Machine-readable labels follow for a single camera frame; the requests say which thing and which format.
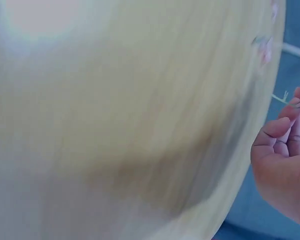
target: fingernail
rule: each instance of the fingernail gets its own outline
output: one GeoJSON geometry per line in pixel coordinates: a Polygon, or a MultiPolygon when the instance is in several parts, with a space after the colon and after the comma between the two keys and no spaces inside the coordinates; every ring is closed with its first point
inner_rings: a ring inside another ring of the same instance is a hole
{"type": "Polygon", "coordinates": [[[297,97],[294,97],[289,104],[294,105],[295,108],[300,108],[300,99],[297,97]]]}

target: hand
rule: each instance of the hand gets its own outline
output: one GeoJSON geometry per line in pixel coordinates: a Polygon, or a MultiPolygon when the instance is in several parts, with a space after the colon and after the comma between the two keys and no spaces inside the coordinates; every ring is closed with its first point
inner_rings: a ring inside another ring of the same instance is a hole
{"type": "MultiPolygon", "coordinates": [[[[300,87],[290,103],[300,106],[300,87]]],[[[251,164],[261,196],[300,224],[300,108],[287,105],[260,130],[251,164]]]]}

